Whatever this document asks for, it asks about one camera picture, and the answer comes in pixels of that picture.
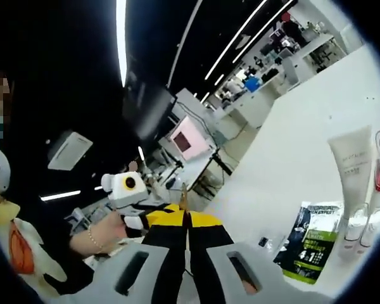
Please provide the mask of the person's left hand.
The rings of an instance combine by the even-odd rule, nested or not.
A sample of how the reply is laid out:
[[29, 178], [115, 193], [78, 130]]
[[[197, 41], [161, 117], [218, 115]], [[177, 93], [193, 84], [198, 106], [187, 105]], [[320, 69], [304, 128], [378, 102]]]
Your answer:
[[118, 212], [112, 211], [109, 213], [104, 220], [104, 224], [109, 235], [118, 239], [127, 238], [126, 224]]

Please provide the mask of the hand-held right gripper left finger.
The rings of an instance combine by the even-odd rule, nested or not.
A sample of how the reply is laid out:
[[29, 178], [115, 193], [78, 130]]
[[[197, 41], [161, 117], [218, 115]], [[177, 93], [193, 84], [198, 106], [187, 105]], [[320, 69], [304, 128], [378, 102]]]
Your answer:
[[152, 221], [141, 243], [128, 245], [95, 271], [89, 303], [175, 303], [185, 269], [188, 211]]

